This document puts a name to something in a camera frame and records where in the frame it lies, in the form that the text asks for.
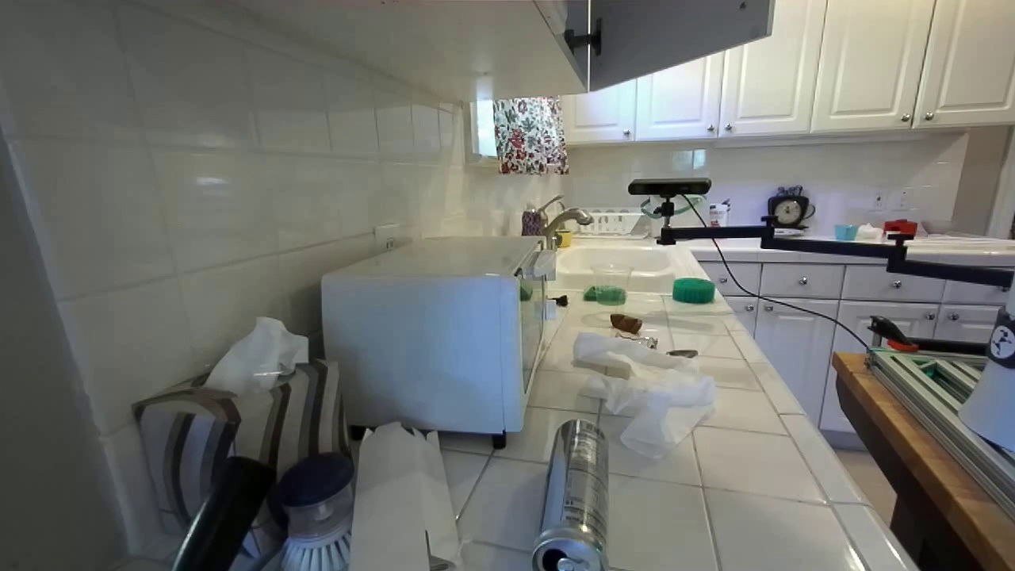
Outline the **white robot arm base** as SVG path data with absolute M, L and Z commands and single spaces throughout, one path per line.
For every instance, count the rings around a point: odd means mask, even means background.
M 1015 454 L 1015 287 L 995 315 L 986 368 L 959 405 L 959 422 L 1000 450 Z

